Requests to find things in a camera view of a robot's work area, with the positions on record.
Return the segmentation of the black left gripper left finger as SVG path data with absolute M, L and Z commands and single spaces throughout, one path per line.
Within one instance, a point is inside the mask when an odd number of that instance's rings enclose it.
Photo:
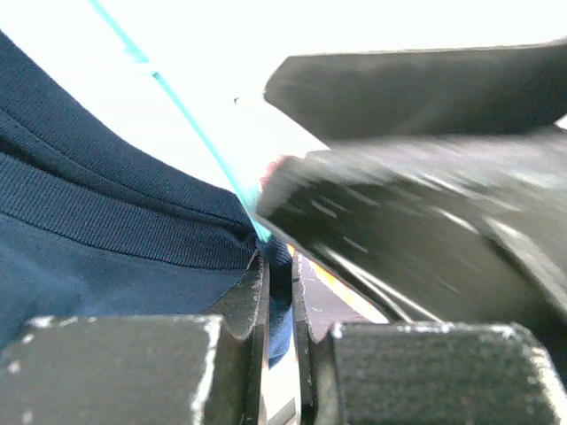
M 202 315 L 32 319 L 1 355 L 4 424 L 263 424 L 269 269 Z

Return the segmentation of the green hanger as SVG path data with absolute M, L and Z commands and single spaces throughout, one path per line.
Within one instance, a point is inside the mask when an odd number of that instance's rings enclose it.
M 188 108 L 183 99 L 178 95 L 175 89 L 169 84 L 164 74 L 159 70 L 158 66 L 151 62 L 147 55 L 140 49 L 134 39 L 119 24 L 119 22 L 107 11 L 107 9 L 99 1 L 89 1 L 89 5 L 94 9 L 100 19 L 115 33 L 126 48 L 126 52 L 137 63 L 148 66 L 150 75 L 159 85 L 160 89 L 165 93 L 168 99 L 174 104 L 175 108 L 181 113 L 184 119 L 190 124 L 191 128 L 197 134 L 199 140 L 205 145 L 210 154 L 225 174 L 231 188 L 237 195 L 240 204 L 245 209 L 251 223 L 256 231 L 257 236 L 262 242 L 267 242 L 272 233 L 261 225 L 254 217 L 254 209 L 258 196 L 260 194 L 260 184 L 257 180 L 247 177 L 243 174 L 246 168 L 242 168 L 245 162 L 239 159 L 235 162 L 236 154 L 229 153 L 226 144 L 221 142 L 229 142 L 226 136 L 220 137 L 210 133 L 210 128 L 199 121 Z

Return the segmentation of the navy blue t-shirt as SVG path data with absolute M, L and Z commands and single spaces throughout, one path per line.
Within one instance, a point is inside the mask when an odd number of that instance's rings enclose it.
M 131 146 L 1 39 L 1 342 L 37 316 L 199 314 L 270 266 L 269 361 L 291 338 L 291 256 L 237 198 Z

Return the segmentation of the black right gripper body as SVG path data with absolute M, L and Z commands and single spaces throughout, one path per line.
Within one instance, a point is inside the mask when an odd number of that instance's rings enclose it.
M 292 56 L 265 98 L 325 149 L 280 164 L 263 224 L 392 320 L 565 353 L 565 41 Z

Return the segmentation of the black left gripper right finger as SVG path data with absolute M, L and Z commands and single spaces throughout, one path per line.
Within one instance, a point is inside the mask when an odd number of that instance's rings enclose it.
M 339 322 L 313 331 L 317 280 L 293 260 L 305 424 L 563 424 L 566 390 L 546 348 L 518 324 Z

